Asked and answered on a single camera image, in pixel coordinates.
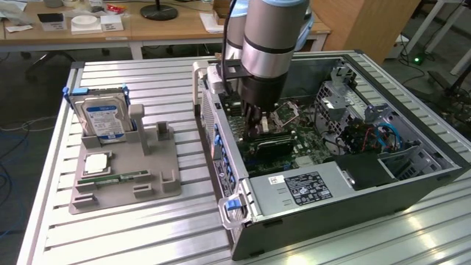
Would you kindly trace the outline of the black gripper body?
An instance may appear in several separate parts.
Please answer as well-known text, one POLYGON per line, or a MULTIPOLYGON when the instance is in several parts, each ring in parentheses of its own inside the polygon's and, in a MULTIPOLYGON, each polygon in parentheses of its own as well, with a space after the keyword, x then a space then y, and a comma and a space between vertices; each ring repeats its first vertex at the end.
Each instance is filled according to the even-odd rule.
POLYGON ((241 100, 258 108, 272 108, 280 98, 285 80, 285 76, 276 78, 242 77, 240 86, 241 100))

